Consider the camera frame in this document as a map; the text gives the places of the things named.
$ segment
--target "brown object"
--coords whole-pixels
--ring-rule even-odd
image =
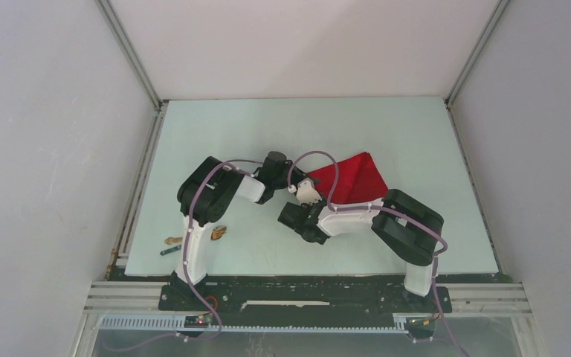
[[[213,229],[213,232],[211,232],[211,240],[218,240],[222,238],[222,236],[224,236],[225,233],[226,233],[226,226],[219,225]]]
[[[183,237],[169,237],[165,240],[165,244],[174,245],[183,242]]]

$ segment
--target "metal frame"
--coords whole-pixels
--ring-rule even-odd
[[[100,11],[104,15],[106,21],[111,28],[112,33],[117,39],[122,52],[135,71],[135,74],[141,85],[145,89],[152,104],[157,109],[155,119],[150,129],[150,134],[146,142],[141,157],[141,165],[135,178],[132,189],[132,195],[129,200],[125,213],[124,226],[119,233],[114,245],[114,249],[109,264],[109,271],[114,267],[124,267],[127,263],[127,257],[132,243],[132,235],[134,234],[134,223],[141,207],[141,197],[146,186],[149,170],[161,132],[162,123],[164,121],[167,110],[167,103],[161,102],[156,94],[153,84],[148,78],[143,64],[139,60],[132,43],[127,36],[117,14],[112,7],[110,0],[95,0],[99,5]],[[457,136],[459,149],[465,160],[465,166],[468,171],[472,185],[474,184],[473,176],[468,165],[465,151],[458,133],[451,106],[458,98],[463,86],[467,82],[470,73],[473,71],[477,60],[484,51],[494,32],[494,29],[500,22],[509,6],[511,0],[499,0],[494,9],[488,23],[486,24],[477,44],[474,46],[471,55],[460,72],[457,81],[454,83],[446,101],[450,120]],[[483,207],[480,204],[476,189],[474,187],[474,195],[477,197],[485,226],[488,228]],[[93,354],[97,333],[100,329],[147,329],[160,331],[173,331],[182,326],[185,315],[196,315],[202,312],[164,312],[158,310],[158,299],[161,287],[165,283],[160,282],[112,282],[99,281],[91,285],[80,323],[77,328],[77,334],[71,349],[71,357],[89,357]],[[539,338],[535,321],[532,317],[531,307],[526,299],[522,284],[502,284],[502,283],[441,283],[449,289],[452,302],[453,312],[447,314],[450,318],[475,318],[475,317],[492,317],[492,318],[511,318],[517,342],[523,357],[541,357],[546,356],[543,349],[541,339]],[[402,319],[416,316],[420,314],[395,314],[394,318],[399,322],[395,329],[374,330],[363,329],[357,330],[332,330],[332,329],[307,329],[304,332],[348,332],[348,333],[397,333],[404,332]],[[248,327],[240,329],[239,327],[225,327],[225,331],[261,331],[261,332],[279,332],[284,329],[272,329],[270,327]]]

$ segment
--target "red cloth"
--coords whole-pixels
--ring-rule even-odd
[[[332,203],[336,205],[372,201],[384,197],[388,191],[384,179],[368,152],[338,162],[338,171],[340,177],[338,177],[338,185],[332,197]],[[320,180],[320,183],[314,186],[327,197],[334,183],[334,165],[322,167],[310,172],[309,175]]]

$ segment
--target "white tabletop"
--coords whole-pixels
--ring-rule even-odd
[[[438,97],[188,100],[169,104],[138,215],[127,275],[168,275],[180,260],[167,237],[182,235],[178,188],[211,155],[263,161],[269,151],[295,159],[320,149],[344,160],[373,156],[389,188],[440,213],[449,249],[439,273],[492,273],[497,265],[444,103]],[[310,156],[298,166],[329,164]],[[252,165],[242,165],[252,170]],[[401,274],[404,262],[372,231],[305,242],[277,222],[293,200],[277,192],[264,205],[234,199],[209,242],[209,274]]]

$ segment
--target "folded red fabric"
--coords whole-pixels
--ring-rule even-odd
[[[338,170],[340,177],[332,197],[332,203],[336,205],[372,201],[384,197],[388,191],[388,186],[368,152],[338,162]],[[315,185],[316,190],[327,197],[334,183],[334,165],[321,167],[309,175],[320,181]]]

